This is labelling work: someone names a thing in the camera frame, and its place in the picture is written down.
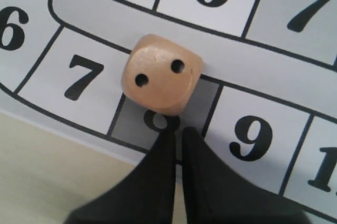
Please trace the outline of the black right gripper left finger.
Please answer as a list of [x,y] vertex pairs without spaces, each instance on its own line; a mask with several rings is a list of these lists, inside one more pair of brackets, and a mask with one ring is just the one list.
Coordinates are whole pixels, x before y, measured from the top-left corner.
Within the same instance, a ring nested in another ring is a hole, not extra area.
[[172,223],[176,139],[160,132],[132,172],[96,199],[70,212],[65,223]]

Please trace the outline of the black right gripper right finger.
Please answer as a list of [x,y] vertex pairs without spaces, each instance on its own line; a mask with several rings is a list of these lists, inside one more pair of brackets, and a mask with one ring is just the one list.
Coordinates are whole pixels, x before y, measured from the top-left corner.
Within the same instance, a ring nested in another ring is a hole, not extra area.
[[238,175],[194,127],[182,133],[182,177],[188,223],[308,223],[302,209]]

